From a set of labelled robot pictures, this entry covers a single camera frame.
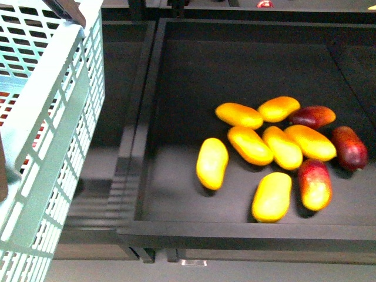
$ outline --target black surface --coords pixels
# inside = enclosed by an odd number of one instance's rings
[[[106,97],[93,135],[92,147],[119,146],[129,120],[132,88],[140,69],[139,61],[147,33],[146,23],[108,22],[103,24]]]
[[[376,133],[360,105],[362,93],[354,93],[349,87],[329,52],[331,44],[338,42],[338,34],[341,40],[348,35],[347,41],[358,42],[356,48],[362,50],[363,45],[375,40],[370,27],[189,20],[166,20],[164,24],[162,21],[156,35],[140,114],[141,127],[147,121],[150,126],[136,221],[130,228],[136,232],[132,234],[145,235],[144,239],[174,234],[187,238],[207,234],[229,240],[270,236],[373,238]],[[363,58],[374,64],[372,56]],[[294,188],[287,215],[277,224],[254,224],[249,216],[254,191],[263,176],[281,169],[274,164],[254,167],[243,161],[229,146],[229,126],[215,117],[214,109],[223,102],[256,108],[281,95],[297,98],[302,106],[332,108],[337,120],[320,131],[327,135],[336,126],[350,125],[369,148],[371,161],[354,174],[342,171],[335,161],[329,162],[333,200],[309,218],[300,210],[294,196],[296,177],[289,173],[294,177]],[[211,196],[204,192],[194,172],[200,145],[208,137],[219,137],[230,153],[223,187]],[[136,132],[135,141],[145,140]]]
[[[146,8],[145,20],[156,21],[159,18],[172,18],[173,11],[163,8]],[[233,10],[233,9],[185,9],[185,18],[192,19],[229,19],[242,21],[283,21],[283,22],[319,22],[336,24],[374,24],[376,14],[371,12],[297,12],[271,10]],[[102,18],[106,21],[130,20],[127,8],[104,8]]]
[[[130,134],[134,131],[146,80],[155,23],[103,21],[102,29],[106,97],[88,154],[111,152],[111,148],[120,147],[125,129]],[[116,203],[117,196],[121,198],[118,194],[122,189],[119,188],[118,181],[127,173],[128,159],[124,156],[119,157],[117,161],[115,159],[116,164],[112,166],[116,166],[114,182],[108,179],[106,173],[102,173],[103,170],[108,172],[108,168],[104,167],[108,159],[101,162],[98,157],[88,157],[86,161],[93,159],[99,161],[83,167],[93,171],[83,172],[82,175],[95,177],[79,180],[71,204],[73,214],[68,215],[65,229],[114,229],[119,224],[118,214],[122,207]],[[106,179],[101,179],[98,175],[105,175]]]

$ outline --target yellow mango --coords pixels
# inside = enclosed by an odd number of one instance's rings
[[[280,96],[266,101],[258,107],[257,111],[265,122],[281,122],[298,109],[300,109],[298,100],[288,96]]]
[[[288,211],[292,179],[273,172],[261,179],[252,202],[252,216],[263,223],[279,221]]]
[[[201,184],[210,189],[221,188],[229,162],[229,153],[221,140],[206,139],[200,148],[196,163],[196,174]]]
[[[258,129],[264,123],[258,111],[237,103],[221,104],[216,109],[216,115],[220,120],[232,126],[240,125]]]
[[[337,155],[331,141],[308,126],[291,125],[284,132],[299,145],[303,155],[308,158],[326,162]]]
[[[268,127],[263,140],[271,149],[274,161],[283,169],[294,170],[303,162],[303,154],[295,141],[277,126]]]
[[[227,137],[247,162],[265,166],[273,161],[273,153],[252,128],[234,126],[229,130]]]

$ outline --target metal bracket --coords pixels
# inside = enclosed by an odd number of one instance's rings
[[[43,0],[43,2],[46,3],[58,17],[68,21],[73,20],[76,24],[85,28],[86,19],[74,0]]]
[[[171,0],[172,17],[184,18],[185,0]]]

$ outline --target red object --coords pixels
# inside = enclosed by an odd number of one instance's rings
[[[350,127],[334,129],[331,141],[337,149],[338,162],[344,169],[354,172],[367,165],[367,147]]]
[[[274,8],[274,5],[269,0],[262,0],[257,4],[258,8]]]

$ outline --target light blue plastic basket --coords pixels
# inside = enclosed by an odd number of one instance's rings
[[[102,108],[102,0],[81,2],[85,29],[0,0],[1,281],[44,280]]]

